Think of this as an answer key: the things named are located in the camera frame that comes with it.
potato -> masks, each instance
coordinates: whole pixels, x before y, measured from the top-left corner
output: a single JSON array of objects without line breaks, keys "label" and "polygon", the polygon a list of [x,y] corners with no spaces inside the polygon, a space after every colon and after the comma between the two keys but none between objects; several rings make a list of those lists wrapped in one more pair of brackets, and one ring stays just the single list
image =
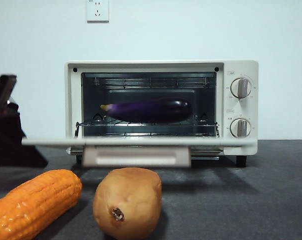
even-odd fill
[{"label": "potato", "polygon": [[141,240],[155,229],[162,201],[159,175],[148,169],[115,169],[98,185],[93,214],[101,231],[118,240]]}]

electrical socket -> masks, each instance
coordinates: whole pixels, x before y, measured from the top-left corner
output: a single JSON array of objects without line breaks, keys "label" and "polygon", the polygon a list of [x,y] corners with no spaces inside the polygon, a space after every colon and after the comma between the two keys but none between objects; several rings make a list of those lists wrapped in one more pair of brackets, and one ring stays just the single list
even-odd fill
[{"label": "electrical socket", "polygon": [[86,20],[107,23],[109,21],[109,0],[86,0]]}]

corn cob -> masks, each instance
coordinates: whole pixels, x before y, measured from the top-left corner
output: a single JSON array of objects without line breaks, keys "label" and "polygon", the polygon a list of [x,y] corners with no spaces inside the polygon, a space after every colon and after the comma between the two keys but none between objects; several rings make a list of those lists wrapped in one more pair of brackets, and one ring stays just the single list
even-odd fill
[{"label": "corn cob", "polygon": [[81,180],[70,170],[47,171],[0,199],[0,240],[29,240],[73,207]]}]

countertop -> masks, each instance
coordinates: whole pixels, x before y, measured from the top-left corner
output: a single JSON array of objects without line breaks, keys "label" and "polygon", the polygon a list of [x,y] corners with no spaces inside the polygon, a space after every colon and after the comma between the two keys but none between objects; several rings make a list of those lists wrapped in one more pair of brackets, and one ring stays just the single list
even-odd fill
[{"label": "countertop", "polygon": [[[92,212],[96,187],[111,169],[80,168],[63,148],[38,149],[49,161],[44,169],[0,167],[0,198],[42,172],[73,170],[83,183],[78,204],[35,239],[113,239]],[[153,170],[162,179],[162,212],[147,240],[302,240],[302,140],[261,140],[246,168],[230,156]]]}]

eggplant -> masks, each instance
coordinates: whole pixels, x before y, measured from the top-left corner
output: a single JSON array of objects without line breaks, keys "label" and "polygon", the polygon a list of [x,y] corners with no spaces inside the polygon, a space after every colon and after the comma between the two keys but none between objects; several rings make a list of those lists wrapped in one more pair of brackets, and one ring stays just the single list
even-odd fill
[{"label": "eggplant", "polygon": [[162,97],[152,100],[101,105],[107,115],[129,123],[168,124],[188,119],[191,103],[183,98]]}]

